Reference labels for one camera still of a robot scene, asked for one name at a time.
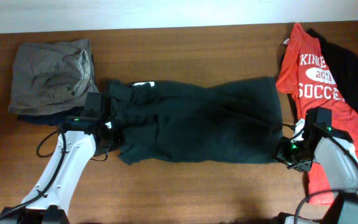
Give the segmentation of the dark green t-shirt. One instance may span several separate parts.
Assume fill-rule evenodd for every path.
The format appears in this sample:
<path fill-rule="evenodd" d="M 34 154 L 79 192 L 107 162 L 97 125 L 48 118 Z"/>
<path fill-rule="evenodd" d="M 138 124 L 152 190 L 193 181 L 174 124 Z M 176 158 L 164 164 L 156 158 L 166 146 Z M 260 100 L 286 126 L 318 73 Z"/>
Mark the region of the dark green t-shirt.
<path fill-rule="evenodd" d="M 217 161 L 269 164 L 282 137 L 275 81 L 253 78 L 204 88 L 156 81 L 108 85 L 113 128 L 126 164 Z"/>

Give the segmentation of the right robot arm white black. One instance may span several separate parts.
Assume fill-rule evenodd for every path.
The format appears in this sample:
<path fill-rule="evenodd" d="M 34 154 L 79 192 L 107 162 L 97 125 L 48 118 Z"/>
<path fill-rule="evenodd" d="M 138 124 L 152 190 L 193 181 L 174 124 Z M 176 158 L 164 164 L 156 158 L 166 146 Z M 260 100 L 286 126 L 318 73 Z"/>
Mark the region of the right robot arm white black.
<path fill-rule="evenodd" d="M 329 180 L 329 189 L 306 196 L 293 215 L 279 213 L 275 223 L 311 224 L 301 218 L 302 206 L 314 196 L 332 193 L 334 202 L 320 223 L 358 223 L 358 159 L 354 142 L 347 131 L 332 126 L 332 111 L 322 107 L 311 108 L 306 118 L 293 127 L 292 138 L 281 138 L 275 160 L 287 169 L 309 172 L 319 164 Z"/>

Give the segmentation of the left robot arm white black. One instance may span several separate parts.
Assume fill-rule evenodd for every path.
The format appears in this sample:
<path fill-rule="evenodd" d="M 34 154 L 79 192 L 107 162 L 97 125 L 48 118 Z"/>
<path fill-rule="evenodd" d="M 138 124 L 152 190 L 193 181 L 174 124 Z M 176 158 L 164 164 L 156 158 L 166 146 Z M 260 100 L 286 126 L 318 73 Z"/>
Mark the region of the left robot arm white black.
<path fill-rule="evenodd" d="M 115 129 L 112 97 L 89 93 L 85 108 L 59 125 L 57 145 L 34 188 L 14 207 L 5 207 L 0 223 L 68 223 L 71 198 L 89 161 L 115 151 L 122 137 Z"/>

